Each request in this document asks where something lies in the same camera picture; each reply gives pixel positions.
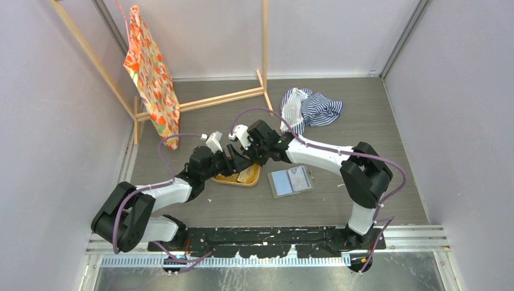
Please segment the gold credit card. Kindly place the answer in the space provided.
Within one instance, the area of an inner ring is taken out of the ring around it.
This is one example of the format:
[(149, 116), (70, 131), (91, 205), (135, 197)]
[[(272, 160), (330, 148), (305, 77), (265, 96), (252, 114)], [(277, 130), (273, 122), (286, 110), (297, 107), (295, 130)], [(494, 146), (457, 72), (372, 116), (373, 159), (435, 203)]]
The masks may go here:
[(258, 171), (258, 169), (259, 166), (252, 165), (251, 167), (240, 172), (237, 182), (242, 184), (251, 184), (255, 180), (256, 172)]

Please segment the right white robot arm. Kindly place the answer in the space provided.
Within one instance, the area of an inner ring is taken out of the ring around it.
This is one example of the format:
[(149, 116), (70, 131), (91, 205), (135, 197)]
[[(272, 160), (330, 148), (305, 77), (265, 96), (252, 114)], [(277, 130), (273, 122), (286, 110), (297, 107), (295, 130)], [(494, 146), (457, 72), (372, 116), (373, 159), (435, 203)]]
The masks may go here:
[(263, 120), (249, 127), (234, 126), (229, 138), (240, 142), (242, 153), (261, 166), (271, 159), (339, 174), (353, 201), (342, 237), (354, 249), (370, 242), (375, 209), (393, 178), (392, 171), (371, 145), (359, 142), (355, 147), (335, 147), (308, 139), (300, 141), (291, 132), (279, 134)]

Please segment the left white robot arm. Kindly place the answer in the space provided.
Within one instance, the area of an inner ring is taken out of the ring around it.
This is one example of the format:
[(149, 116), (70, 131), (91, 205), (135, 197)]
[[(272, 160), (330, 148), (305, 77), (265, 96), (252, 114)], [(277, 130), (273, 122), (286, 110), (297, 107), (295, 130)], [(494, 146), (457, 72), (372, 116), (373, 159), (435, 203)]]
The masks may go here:
[(186, 235), (180, 222), (155, 218), (152, 213), (172, 204), (189, 202), (204, 190), (205, 182), (218, 175), (239, 173), (254, 163), (232, 145), (227, 151), (213, 153), (206, 145), (198, 146), (184, 169), (175, 178), (160, 184), (134, 186), (120, 182), (91, 222), (91, 230), (110, 242), (115, 253), (129, 252), (139, 243), (163, 242), (172, 251), (185, 246)]

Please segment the grey card holder wallet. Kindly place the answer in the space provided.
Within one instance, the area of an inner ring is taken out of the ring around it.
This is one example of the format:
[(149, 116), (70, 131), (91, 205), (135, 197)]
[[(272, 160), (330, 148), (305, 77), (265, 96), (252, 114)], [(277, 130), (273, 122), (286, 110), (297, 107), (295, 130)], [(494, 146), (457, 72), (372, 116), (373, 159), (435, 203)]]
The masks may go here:
[[(304, 166), (304, 167), (306, 168), (306, 171), (307, 171), (307, 173), (310, 177), (310, 181), (312, 183), (312, 188), (309, 190), (306, 190), (306, 191), (311, 191), (314, 189), (312, 178), (310, 176), (310, 173), (309, 173), (307, 167), (306, 166)], [(269, 178), (272, 194), (273, 194), (273, 197), (276, 199), (283, 198), (286, 196), (296, 195), (296, 194), (299, 194), (302, 192), (306, 192), (306, 191), (294, 192), (292, 190), (286, 170), (288, 170), (288, 169), (278, 170), (278, 171), (268, 173), (268, 178)]]

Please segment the orange oval tray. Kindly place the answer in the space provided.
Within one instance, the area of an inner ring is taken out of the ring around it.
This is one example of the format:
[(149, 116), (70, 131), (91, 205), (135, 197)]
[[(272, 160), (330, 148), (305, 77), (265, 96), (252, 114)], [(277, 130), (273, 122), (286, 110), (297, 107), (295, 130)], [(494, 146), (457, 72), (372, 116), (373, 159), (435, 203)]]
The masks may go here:
[(253, 187), (257, 185), (260, 174), (261, 166), (253, 164), (242, 172), (234, 173), (231, 176), (217, 175), (212, 178), (212, 181), (230, 186)]

